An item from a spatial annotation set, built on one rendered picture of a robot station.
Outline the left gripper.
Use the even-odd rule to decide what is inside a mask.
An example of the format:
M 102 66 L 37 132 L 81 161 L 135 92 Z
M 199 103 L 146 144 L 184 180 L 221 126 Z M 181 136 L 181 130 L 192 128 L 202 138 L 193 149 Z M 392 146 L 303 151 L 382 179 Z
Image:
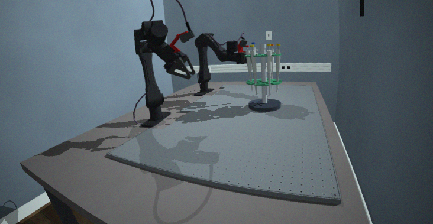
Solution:
M 247 58 L 244 56 L 244 55 L 246 55 L 246 53 L 245 53 L 245 51 L 243 51 L 243 47 L 240 46 L 240 42 L 239 42 L 239 45 L 237 45 L 238 52 L 234 54 L 233 59 L 234 59 L 234 61 L 236 61 L 236 54 L 237 54 L 237 64 L 246 64 Z

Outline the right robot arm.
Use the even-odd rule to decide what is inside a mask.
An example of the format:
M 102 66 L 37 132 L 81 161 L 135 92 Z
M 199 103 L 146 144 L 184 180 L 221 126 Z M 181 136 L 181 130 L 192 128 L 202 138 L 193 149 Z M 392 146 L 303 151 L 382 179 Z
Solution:
M 143 67 L 144 78 L 146 81 L 146 107 L 149 108 L 150 111 L 150 119 L 141 124 L 141 127 L 152 128 L 171 114 L 171 112 L 161 111 L 164 96 L 160 93 L 159 87 L 156 83 L 152 64 L 152 53 L 157 54 L 160 47 L 167 44 L 165 42 L 167 33 L 168 28 L 163 24 L 163 20 L 143 21 L 141 29 L 134 30 L 134 41 L 136 42 L 135 52 L 136 55 L 139 56 Z M 189 39 L 193 37 L 195 37 L 193 31 L 189 31 L 179 36 L 183 43 L 189 41 Z

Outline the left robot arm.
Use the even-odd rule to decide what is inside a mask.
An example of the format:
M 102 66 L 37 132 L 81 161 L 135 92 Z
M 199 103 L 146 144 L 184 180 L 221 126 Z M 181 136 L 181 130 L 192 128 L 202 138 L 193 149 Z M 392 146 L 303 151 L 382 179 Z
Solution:
M 210 35 L 211 36 L 210 36 Z M 227 49 L 219 45 L 213 38 L 213 33 L 202 33 L 195 39 L 195 46 L 198 48 L 199 53 L 199 80 L 200 92 L 195 93 L 194 96 L 205 95 L 214 89 L 208 89 L 208 83 L 211 79 L 211 73 L 208 69 L 207 49 L 210 48 L 215 52 L 217 58 L 221 62 L 234 61 L 233 56 L 238 51 L 238 42 L 227 42 Z M 204 47 L 204 48 L 203 48 Z

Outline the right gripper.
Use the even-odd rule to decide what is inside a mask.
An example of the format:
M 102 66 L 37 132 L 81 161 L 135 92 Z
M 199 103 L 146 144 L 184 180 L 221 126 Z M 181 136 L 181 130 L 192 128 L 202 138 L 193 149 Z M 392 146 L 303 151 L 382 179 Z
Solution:
M 176 38 L 171 42 L 170 45 L 168 44 L 162 45 L 157 55 L 166 63 L 164 65 L 164 68 L 166 69 L 166 72 L 168 74 L 172 74 L 189 80 L 191 78 L 191 75 L 194 75 L 196 72 L 192 66 L 192 63 L 190 62 L 189 57 L 183 52 L 181 52 L 177 47 L 174 46 L 174 44 L 178 41 L 179 36 L 187 32 L 188 31 L 185 31 L 181 34 L 177 34 Z M 192 71 L 189 71 L 185 66 L 186 61 L 188 62 Z M 176 69 L 186 72 L 187 76 L 175 72 Z

